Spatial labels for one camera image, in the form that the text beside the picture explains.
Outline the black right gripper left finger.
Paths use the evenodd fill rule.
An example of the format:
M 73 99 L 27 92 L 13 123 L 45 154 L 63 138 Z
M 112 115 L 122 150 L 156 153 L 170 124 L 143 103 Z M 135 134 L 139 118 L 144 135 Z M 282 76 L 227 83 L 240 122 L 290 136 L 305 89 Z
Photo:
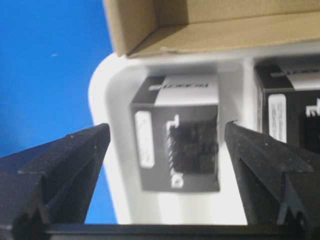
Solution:
M 0 159 L 0 237 L 35 240 L 46 224 L 82 224 L 111 140 L 102 123 Z

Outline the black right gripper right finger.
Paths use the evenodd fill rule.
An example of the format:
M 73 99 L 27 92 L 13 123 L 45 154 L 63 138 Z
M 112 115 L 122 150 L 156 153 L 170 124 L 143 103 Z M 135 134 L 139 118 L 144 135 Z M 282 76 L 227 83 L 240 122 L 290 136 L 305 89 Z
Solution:
M 224 140 L 248 225 L 286 226 L 301 239 L 319 239 L 319 154 L 234 121 Z

